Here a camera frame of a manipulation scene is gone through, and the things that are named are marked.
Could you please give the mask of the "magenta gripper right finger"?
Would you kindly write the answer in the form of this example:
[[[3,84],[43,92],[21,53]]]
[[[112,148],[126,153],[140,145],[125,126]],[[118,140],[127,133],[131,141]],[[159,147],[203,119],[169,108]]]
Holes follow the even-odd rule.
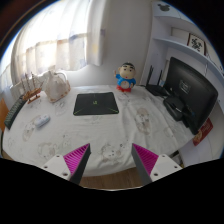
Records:
[[[143,185],[181,170],[181,167],[166,154],[157,155],[136,144],[132,144],[131,154]]]

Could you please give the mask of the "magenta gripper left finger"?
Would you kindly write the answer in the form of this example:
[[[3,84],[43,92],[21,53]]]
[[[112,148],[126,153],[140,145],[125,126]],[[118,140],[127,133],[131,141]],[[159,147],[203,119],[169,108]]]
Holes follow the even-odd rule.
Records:
[[[42,169],[78,185],[90,154],[90,145],[86,144],[66,155],[56,154]]]

